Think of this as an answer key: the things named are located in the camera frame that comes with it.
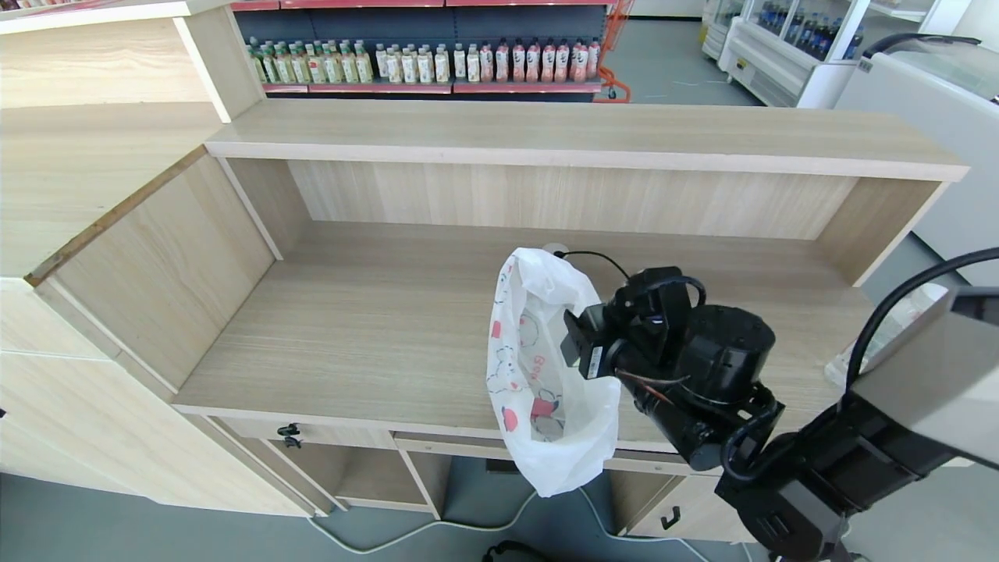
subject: black cable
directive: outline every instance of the black cable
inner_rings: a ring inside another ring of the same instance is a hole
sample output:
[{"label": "black cable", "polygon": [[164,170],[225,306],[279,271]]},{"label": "black cable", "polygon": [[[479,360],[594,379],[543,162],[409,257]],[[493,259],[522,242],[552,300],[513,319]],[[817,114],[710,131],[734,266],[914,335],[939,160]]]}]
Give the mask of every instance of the black cable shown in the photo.
[{"label": "black cable", "polygon": [[606,254],[601,254],[600,252],[591,252],[589,250],[575,250],[575,251],[572,251],[572,252],[556,251],[556,252],[553,252],[553,253],[554,253],[554,256],[556,258],[561,258],[561,259],[565,259],[565,256],[571,256],[571,255],[596,256],[598,258],[603,258],[603,259],[607,260],[608,262],[610,262],[611,265],[613,265],[614,267],[616,267],[617,271],[621,272],[621,275],[624,276],[624,280],[625,281],[627,281],[627,279],[628,279],[627,272],[624,271],[624,268],[621,267],[617,262],[615,262],[614,260],[612,260],[610,258],[610,256],[608,256]]},{"label": "black cable", "polygon": [[924,283],[928,283],[941,275],[952,273],[972,264],[995,259],[999,259],[999,247],[978,250],[977,252],[957,256],[913,275],[908,281],[902,283],[889,293],[877,305],[874,312],[871,313],[870,318],[867,319],[867,323],[860,330],[860,335],[857,336],[856,343],[853,344],[850,362],[846,367],[846,388],[849,389],[856,382],[857,377],[860,375],[860,364],[863,362],[864,352],[867,351],[867,347],[874,338],[874,333],[877,332],[878,326],[881,325],[881,322],[891,312],[892,307],[898,304],[898,301],[905,298],[906,295],[918,289]]}]

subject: plastic bag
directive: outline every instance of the plastic bag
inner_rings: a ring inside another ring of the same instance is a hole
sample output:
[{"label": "plastic bag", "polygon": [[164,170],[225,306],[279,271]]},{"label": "plastic bag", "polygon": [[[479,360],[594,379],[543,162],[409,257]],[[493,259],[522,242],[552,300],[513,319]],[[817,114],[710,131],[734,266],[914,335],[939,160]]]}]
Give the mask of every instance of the plastic bag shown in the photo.
[{"label": "plastic bag", "polygon": [[517,248],[499,271],[486,386],[506,449],[541,497],[589,482],[614,453],[620,382],[584,380],[559,350],[563,312],[599,302],[589,278],[543,250]]}]

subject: wooden shelf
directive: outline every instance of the wooden shelf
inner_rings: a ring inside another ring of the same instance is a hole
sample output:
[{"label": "wooden shelf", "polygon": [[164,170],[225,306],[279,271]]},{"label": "wooden shelf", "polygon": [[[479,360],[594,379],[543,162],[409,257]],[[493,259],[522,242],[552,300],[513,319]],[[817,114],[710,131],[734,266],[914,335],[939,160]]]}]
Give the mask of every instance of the wooden shelf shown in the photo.
[{"label": "wooden shelf", "polygon": [[599,81],[589,82],[455,82],[456,94],[596,94]]},{"label": "wooden shelf", "polygon": [[214,156],[281,160],[933,181],[958,181],[967,172],[956,156],[893,115],[763,107],[580,106],[270,99],[223,127],[206,146]]},{"label": "wooden shelf", "polygon": [[[499,438],[484,387],[497,272],[514,248],[551,241],[602,251],[633,271],[679,265],[704,282],[710,302],[762,316],[777,334],[763,380],[788,404],[781,429],[838,397],[822,366],[856,336],[870,306],[813,242],[316,222],[260,281],[174,405]],[[573,263],[603,298],[620,283],[604,263]],[[621,401],[619,439],[622,448],[664,446],[630,398]]]}]

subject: wooden panel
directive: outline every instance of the wooden panel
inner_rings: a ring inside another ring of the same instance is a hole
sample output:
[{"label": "wooden panel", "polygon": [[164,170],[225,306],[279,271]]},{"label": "wooden panel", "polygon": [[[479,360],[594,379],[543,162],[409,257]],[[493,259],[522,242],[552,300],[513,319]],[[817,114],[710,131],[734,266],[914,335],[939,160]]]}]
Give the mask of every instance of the wooden panel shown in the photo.
[{"label": "wooden panel", "polygon": [[23,278],[98,221],[107,226],[217,121],[207,102],[5,109],[0,274]]},{"label": "wooden panel", "polygon": [[[255,420],[246,418],[224,418],[226,425],[233,428],[243,437],[256,439],[281,440],[278,428],[291,421],[281,423],[272,420]],[[323,443],[327,445],[348,445],[351,447],[366,447],[369,449],[395,449],[396,441],[392,433],[384,429],[368,429],[365,427],[336,427],[299,423],[301,435],[296,438],[305,443]]]},{"label": "wooden panel", "polygon": [[337,497],[360,507],[431,511],[397,451],[354,449]]},{"label": "wooden panel", "polygon": [[[760,315],[777,336],[761,380],[788,405],[778,432],[799,429],[839,398],[822,368],[856,336],[870,304],[814,242],[316,222],[264,276],[174,405],[499,438],[483,391],[498,270],[514,248],[550,241],[604,252],[629,271],[680,265],[711,302]],[[603,298],[620,286],[601,260],[569,259]],[[618,447],[668,446],[630,397],[619,411]]]},{"label": "wooden panel", "polygon": [[847,282],[859,287],[948,185],[861,178],[818,243]]},{"label": "wooden panel", "polygon": [[937,181],[968,170],[895,115],[765,107],[274,99],[207,146],[227,158]]},{"label": "wooden panel", "polygon": [[166,19],[7,35],[0,57],[5,109],[210,101]]},{"label": "wooden panel", "polygon": [[240,40],[243,34],[228,6],[174,18],[174,24],[223,123],[264,99],[264,88],[250,66]]},{"label": "wooden panel", "polygon": [[[739,521],[738,513],[714,495],[717,478],[688,476],[672,488],[648,514],[628,532],[640,537],[679,537],[684,539],[755,542]],[[680,519],[663,530],[661,518],[671,518],[672,508]]]},{"label": "wooden panel", "polygon": [[218,162],[204,156],[54,278],[176,391],[272,261]]},{"label": "wooden panel", "polygon": [[683,478],[638,472],[610,472],[611,499],[614,504],[614,528],[624,535],[659,505]]},{"label": "wooden panel", "polygon": [[431,508],[435,519],[444,519],[445,500],[448,494],[448,476],[451,475],[451,457],[430,453],[400,451],[403,462],[417,482],[424,501]]},{"label": "wooden panel", "polygon": [[21,279],[0,280],[0,349],[107,359]]},{"label": "wooden panel", "polygon": [[[396,445],[403,451],[418,451],[439,455],[456,455],[484,459],[512,460],[509,451],[500,439],[477,437],[454,437],[446,435],[421,435],[419,433],[397,433]],[[649,453],[617,449],[613,458],[603,463],[607,470],[627,472],[647,472],[650,474],[674,474],[687,476],[694,470],[676,454]],[[715,468],[698,474],[720,474]]]},{"label": "wooden panel", "polygon": [[0,354],[7,420],[91,471],[150,499],[307,515],[112,361]]},{"label": "wooden panel", "polygon": [[288,163],[284,160],[241,158],[220,158],[219,163],[236,187],[274,257],[284,259],[284,255],[295,248],[312,223]]},{"label": "wooden panel", "polygon": [[315,220],[813,240],[850,177],[290,163]]}]

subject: cabinet door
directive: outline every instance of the cabinet door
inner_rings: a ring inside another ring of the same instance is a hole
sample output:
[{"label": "cabinet door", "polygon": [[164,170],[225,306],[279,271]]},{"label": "cabinet door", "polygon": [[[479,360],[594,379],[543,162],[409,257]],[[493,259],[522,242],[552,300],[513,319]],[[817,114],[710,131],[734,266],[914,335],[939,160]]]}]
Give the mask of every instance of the cabinet door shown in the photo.
[{"label": "cabinet door", "polygon": [[[629,531],[629,535],[644,537],[678,537],[712,541],[755,542],[739,516],[721,498],[714,495],[718,479],[687,476],[673,486],[659,503]],[[673,508],[679,519],[662,528],[662,518],[670,520]]]}]

